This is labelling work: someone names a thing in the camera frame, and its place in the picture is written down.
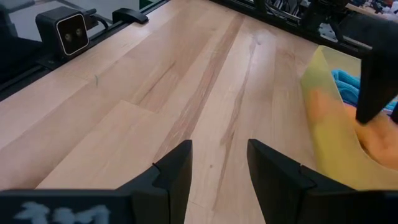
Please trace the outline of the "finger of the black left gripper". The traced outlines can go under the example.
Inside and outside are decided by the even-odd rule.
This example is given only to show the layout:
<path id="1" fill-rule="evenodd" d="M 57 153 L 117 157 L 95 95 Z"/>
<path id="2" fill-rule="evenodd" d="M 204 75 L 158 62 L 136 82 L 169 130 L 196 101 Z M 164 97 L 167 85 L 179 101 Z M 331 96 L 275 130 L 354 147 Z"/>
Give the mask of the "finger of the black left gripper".
<path id="1" fill-rule="evenodd" d="M 356 120 L 366 124 L 398 96 L 398 52 L 372 50 L 361 59 Z"/>
<path id="2" fill-rule="evenodd" d="M 398 101 L 396 101 L 396 105 L 390 115 L 391 120 L 393 120 L 393 122 L 395 122 L 395 124 L 398 124 Z"/>

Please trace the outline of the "yellow translucent plastic bin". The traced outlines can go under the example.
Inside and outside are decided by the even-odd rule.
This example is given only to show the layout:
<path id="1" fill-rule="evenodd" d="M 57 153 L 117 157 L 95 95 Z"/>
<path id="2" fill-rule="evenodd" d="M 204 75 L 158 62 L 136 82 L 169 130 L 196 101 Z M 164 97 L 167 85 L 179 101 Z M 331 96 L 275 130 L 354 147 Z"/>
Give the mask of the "yellow translucent plastic bin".
<path id="1" fill-rule="evenodd" d="M 361 61 L 319 46 L 301 78 L 318 171 L 356 190 L 398 190 L 398 171 L 377 163 L 361 147 L 332 77 L 334 69 L 358 77 Z"/>

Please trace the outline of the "orange microfiber towel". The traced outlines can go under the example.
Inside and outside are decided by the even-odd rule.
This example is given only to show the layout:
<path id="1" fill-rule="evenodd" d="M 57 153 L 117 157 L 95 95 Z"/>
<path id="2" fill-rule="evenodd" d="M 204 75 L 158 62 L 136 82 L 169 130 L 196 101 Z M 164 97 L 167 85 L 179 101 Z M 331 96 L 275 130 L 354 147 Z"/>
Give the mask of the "orange microfiber towel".
<path id="1" fill-rule="evenodd" d="M 377 163 L 398 171 L 398 124 L 380 112 L 366 124 L 359 123 L 356 108 L 343 103 L 363 150 Z"/>

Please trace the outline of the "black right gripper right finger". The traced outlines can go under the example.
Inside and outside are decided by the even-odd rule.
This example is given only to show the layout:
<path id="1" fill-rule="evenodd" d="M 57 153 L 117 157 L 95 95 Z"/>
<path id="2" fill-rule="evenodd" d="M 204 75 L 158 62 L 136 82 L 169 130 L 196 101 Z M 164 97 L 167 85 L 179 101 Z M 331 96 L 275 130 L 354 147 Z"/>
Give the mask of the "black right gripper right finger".
<path id="1" fill-rule="evenodd" d="M 332 224 L 336 209 L 326 197 L 353 191 L 257 139 L 248 140 L 247 160 L 266 224 Z"/>

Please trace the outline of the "black frame bracket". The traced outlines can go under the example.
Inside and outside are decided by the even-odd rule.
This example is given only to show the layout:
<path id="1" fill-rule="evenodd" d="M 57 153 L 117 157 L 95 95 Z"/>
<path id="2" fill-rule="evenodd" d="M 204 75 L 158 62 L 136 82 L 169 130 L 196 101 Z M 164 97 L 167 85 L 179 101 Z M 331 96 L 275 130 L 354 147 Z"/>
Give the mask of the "black frame bracket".
<path id="1" fill-rule="evenodd" d="M 149 21 L 149 18 L 139 11 L 128 8 L 120 8 L 112 12 L 113 23 L 119 21 L 123 22 L 137 22 L 139 24 L 145 24 Z"/>

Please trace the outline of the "blue microfiber towel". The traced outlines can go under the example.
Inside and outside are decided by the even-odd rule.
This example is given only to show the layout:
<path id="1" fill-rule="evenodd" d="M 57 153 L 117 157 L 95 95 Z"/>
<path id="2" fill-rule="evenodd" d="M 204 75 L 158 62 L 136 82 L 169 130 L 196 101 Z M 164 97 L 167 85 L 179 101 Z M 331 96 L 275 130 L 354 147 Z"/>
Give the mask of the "blue microfiber towel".
<path id="1" fill-rule="evenodd" d="M 346 71 L 340 69 L 332 70 L 331 75 L 345 104 L 345 110 L 348 113 L 353 113 L 355 115 L 356 108 L 358 106 L 359 94 L 361 91 L 361 78 L 354 77 Z M 376 95 L 370 95 L 369 90 L 366 93 L 368 93 L 369 95 L 366 97 L 367 100 L 370 100 L 372 98 L 376 99 L 376 96 L 380 96 L 380 94 L 375 93 L 375 91 L 373 91 L 373 93 L 375 93 Z M 384 107 L 383 111 L 386 114 L 391 114 L 397 103 L 398 100 L 391 100 Z"/>

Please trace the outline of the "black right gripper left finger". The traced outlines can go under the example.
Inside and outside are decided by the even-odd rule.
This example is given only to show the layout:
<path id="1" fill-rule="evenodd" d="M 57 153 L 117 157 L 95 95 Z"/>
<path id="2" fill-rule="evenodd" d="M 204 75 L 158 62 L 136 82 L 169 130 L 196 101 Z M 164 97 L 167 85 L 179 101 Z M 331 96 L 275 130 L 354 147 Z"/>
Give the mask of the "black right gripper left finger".
<path id="1" fill-rule="evenodd" d="M 116 224 L 184 224 L 192 183 L 193 146 L 184 140 L 120 186 L 126 194 Z"/>

